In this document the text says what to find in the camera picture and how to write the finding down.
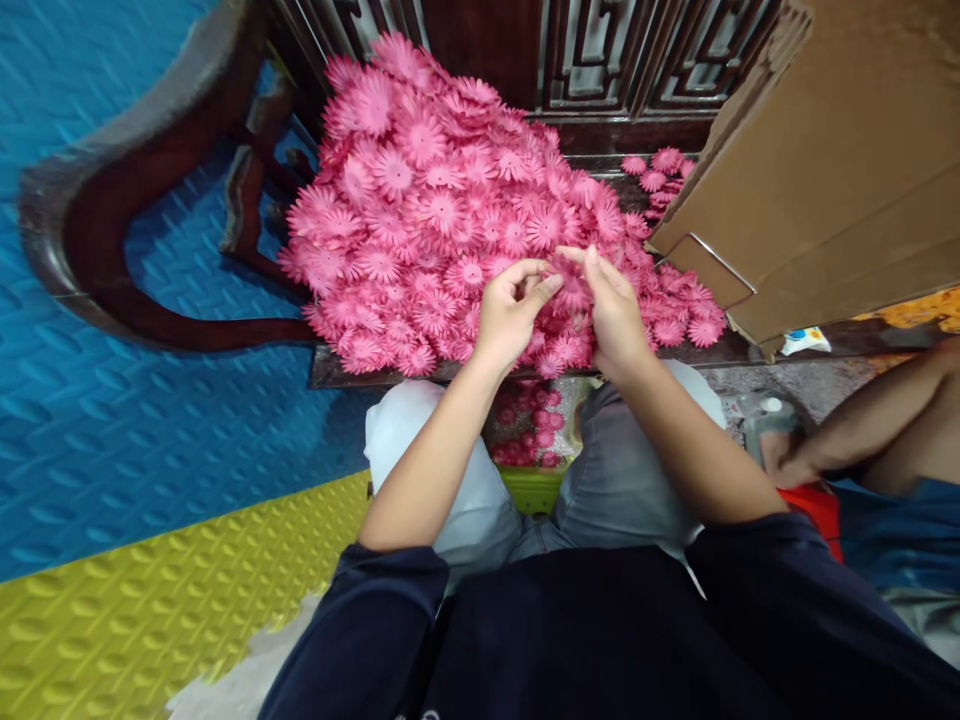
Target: floor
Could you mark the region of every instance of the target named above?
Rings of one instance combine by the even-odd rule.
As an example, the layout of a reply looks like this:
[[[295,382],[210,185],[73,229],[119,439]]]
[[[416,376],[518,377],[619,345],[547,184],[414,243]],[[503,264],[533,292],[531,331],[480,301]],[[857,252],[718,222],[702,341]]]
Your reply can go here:
[[[723,368],[701,371],[720,394],[772,389],[792,397],[811,418],[820,422],[844,398],[900,359],[824,359],[791,364]],[[561,410],[572,403],[574,379],[561,378],[555,387],[564,395]],[[526,429],[522,421],[513,432]],[[736,435],[735,423],[730,430]],[[558,433],[555,450],[563,452]],[[495,436],[503,441],[503,434]],[[300,616],[279,632],[262,630],[250,641],[250,655],[223,679],[209,685],[198,679],[167,705],[173,720],[254,720],[284,659],[306,629],[317,598],[305,598]]]

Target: cardboard box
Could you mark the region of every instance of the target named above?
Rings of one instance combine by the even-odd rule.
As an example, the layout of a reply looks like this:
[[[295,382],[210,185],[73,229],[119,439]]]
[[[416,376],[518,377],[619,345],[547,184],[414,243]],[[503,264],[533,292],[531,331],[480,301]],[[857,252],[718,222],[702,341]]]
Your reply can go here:
[[[768,357],[960,284],[960,2],[784,0],[651,244],[691,232],[756,288],[729,314]],[[723,306],[749,295],[695,242],[670,260]]]

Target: light gray pants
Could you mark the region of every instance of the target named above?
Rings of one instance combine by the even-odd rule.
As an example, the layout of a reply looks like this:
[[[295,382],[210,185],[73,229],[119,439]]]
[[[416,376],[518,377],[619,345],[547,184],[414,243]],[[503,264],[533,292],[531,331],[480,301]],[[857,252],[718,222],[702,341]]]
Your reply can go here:
[[[664,363],[701,408],[726,425],[720,398],[682,363]],[[422,380],[394,387],[367,411],[367,444],[374,493],[426,423],[443,388]],[[581,415],[583,452],[570,466],[550,517],[517,510],[496,466],[478,440],[460,492],[434,549],[451,580],[506,562],[572,547],[659,545],[682,559],[700,525],[663,472],[650,442],[612,384],[594,391]]]

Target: blue cloth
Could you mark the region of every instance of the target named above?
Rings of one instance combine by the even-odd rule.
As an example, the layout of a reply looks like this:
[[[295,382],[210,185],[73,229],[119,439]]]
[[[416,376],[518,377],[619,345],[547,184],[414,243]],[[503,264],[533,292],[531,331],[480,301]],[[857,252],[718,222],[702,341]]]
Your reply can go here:
[[[846,478],[840,501],[844,562],[874,587],[960,594],[960,485],[926,478],[907,497],[879,495]]]
[[[960,674],[809,522],[687,551],[569,549],[464,580],[428,548],[348,548],[263,720],[958,717]]]

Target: shirt sleeve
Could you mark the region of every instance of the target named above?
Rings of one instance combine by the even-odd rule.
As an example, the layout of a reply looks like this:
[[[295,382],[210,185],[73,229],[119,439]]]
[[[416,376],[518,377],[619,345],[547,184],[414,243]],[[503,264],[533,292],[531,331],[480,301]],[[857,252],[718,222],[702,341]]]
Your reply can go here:
[[[956,717],[960,674],[833,559],[805,517],[709,528],[687,559],[718,630],[794,708]]]
[[[431,548],[344,550],[260,720],[383,720],[401,714],[448,574]]]

